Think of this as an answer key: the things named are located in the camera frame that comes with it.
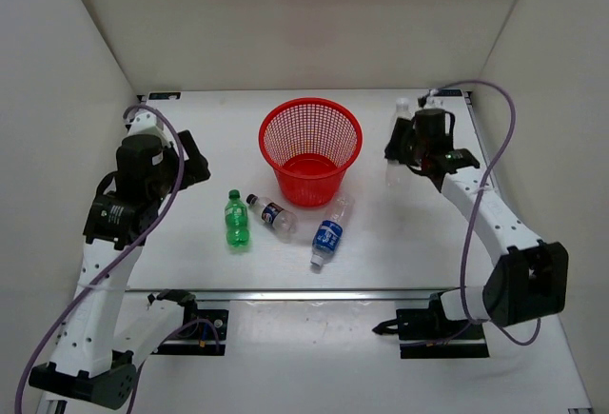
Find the clear green-label water bottle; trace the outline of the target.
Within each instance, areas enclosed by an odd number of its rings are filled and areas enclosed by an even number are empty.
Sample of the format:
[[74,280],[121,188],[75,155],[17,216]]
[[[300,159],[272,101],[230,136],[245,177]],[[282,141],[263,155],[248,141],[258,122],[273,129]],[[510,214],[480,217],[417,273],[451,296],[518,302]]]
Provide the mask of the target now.
[[[393,134],[396,123],[399,120],[411,120],[413,113],[410,109],[410,101],[408,98],[399,98],[396,100],[396,108],[391,120],[390,134]],[[406,166],[401,165],[398,161],[387,160],[385,181],[391,193],[399,195],[408,189],[409,186],[409,170]]]

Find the green plastic soda bottle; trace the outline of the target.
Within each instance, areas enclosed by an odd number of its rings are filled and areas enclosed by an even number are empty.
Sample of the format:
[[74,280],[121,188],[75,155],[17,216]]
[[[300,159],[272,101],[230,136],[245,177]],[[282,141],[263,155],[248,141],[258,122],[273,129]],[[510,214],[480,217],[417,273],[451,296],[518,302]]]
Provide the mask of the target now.
[[241,199],[240,191],[232,189],[228,193],[225,206],[226,242],[234,248],[246,247],[249,243],[247,206]]

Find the clear blue-label water bottle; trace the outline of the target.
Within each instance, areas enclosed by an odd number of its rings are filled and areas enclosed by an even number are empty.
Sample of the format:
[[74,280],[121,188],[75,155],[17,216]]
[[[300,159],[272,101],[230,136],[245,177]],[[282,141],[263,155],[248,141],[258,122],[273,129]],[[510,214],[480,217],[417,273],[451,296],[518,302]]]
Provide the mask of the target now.
[[355,199],[346,193],[336,195],[330,202],[312,241],[310,263],[315,269],[321,269],[336,253],[354,204]]

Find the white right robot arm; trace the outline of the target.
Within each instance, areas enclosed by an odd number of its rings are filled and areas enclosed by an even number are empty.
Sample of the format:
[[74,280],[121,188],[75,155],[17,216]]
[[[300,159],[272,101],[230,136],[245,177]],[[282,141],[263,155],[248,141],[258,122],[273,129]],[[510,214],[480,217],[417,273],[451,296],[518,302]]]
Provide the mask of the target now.
[[467,220],[493,270],[483,286],[462,286],[440,294],[427,314],[438,337],[454,334],[462,321],[490,321],[507,327],[558,314],[566,303],[568,252],[546,243],[528,228],[491,187],[479,160],[455,148],[456,117],[441,108],[397,116],[385,158],[427,178]]

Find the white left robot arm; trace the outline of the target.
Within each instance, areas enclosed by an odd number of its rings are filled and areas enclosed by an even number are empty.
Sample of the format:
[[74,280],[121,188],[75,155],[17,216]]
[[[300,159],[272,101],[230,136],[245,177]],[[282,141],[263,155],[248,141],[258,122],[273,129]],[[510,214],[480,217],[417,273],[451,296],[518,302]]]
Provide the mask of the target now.
[[177,140],[140,132],[117,148],[117,169],[100,182],[88,212],[74,298],[49,332],[56,347],[47,363],[30,366],[29,386],[112,410],[130,408],[147,357],[165,340],[198,330],[195,296],[165,289],[148,296],[147,311],[125,331],[115,331],[129,276],[168,200],[210,177],[191,133],[181,131]]

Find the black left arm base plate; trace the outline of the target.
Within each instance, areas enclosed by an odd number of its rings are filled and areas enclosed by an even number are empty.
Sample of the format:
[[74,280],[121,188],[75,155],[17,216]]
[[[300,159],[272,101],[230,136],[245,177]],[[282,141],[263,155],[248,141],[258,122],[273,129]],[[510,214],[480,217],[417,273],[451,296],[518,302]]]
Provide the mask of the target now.
[[191,325],[174,333],[153,349],[154,356],[220,357],[226,353],[229,323],[228,302],[198,302],[183,325]]

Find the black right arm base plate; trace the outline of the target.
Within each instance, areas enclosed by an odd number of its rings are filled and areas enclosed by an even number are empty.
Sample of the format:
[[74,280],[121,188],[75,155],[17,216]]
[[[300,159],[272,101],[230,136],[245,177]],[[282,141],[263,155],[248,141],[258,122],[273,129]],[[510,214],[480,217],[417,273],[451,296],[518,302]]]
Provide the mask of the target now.
[[482,325],[446,318],[440,295],[432,294],[426,307],[398,307],[390,320],[372,328],[379,336],[397,336],[402,360],[489,358]]

